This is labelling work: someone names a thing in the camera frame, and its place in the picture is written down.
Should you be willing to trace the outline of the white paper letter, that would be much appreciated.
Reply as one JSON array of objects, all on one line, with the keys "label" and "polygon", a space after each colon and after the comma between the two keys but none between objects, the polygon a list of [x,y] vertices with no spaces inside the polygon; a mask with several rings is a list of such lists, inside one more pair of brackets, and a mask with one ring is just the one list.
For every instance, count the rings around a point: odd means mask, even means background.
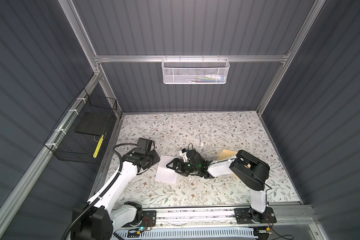
[{"label": "white paper letter", "polygon": [[175,157],[160,156],[160,161],[155,177],[156,182],[173,185],[176,184],[178,174],[174,170],[167,168],[167,164],[169,164],[174,159]]}]

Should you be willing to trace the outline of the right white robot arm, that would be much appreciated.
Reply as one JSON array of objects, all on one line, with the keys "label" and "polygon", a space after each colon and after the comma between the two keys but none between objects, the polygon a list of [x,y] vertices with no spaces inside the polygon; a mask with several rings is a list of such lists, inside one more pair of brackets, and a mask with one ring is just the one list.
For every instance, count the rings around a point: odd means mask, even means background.
[{"label": "right white robot arm", "polygon": [[266,162],[244,150],[221,161],[207,161],[196,150],[182,149],[180,156],[180,159],[170,161],[166,168],[184,177],[213,179],[222,175],[235,175],[251,190],[250,210],[259,215],[266,212],[267,190],[271,188],[266,183],[270,174],[270,166]]}]

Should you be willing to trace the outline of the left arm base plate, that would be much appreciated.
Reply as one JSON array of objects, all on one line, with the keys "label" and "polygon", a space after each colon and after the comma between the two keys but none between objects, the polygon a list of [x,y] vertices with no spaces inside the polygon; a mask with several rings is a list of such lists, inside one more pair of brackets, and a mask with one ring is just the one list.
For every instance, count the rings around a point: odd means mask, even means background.
[{"label": "left arm base plate", "polygon": [[137,227],[155,227],[157,219],[157,211],[143,210],[142,216],[138,221],[133,221],[123,225],[123,228],[137,228]]}]

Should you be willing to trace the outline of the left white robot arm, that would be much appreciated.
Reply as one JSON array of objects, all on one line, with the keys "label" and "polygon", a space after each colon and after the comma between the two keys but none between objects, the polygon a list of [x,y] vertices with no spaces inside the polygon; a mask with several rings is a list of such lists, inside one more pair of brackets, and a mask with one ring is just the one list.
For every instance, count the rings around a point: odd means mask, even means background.
[{"label": "left white robot arm", "polygon": [[160,161],[156,150],[135,147],[122,156],[116,147],[119,168],[105,185],[84,204],[73,211],[71,224],[63,233],[63,240],[109,240],[113,233],[126,224],[141,220],[141,205],[128,203],[113,211],[114,204],[128,183],[141,170],[148,170]]}]

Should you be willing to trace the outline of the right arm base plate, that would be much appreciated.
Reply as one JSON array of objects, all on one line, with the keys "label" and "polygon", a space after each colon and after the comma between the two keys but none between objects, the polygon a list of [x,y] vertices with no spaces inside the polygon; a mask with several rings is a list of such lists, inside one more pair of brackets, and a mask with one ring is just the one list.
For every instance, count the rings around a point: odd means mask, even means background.
[{"label": "right arm base plate", "polygon": [[235,208],[235,218],[238,224],[274,224],[277,222],[272,208],[266,207],[264,213],[249,208]]}]

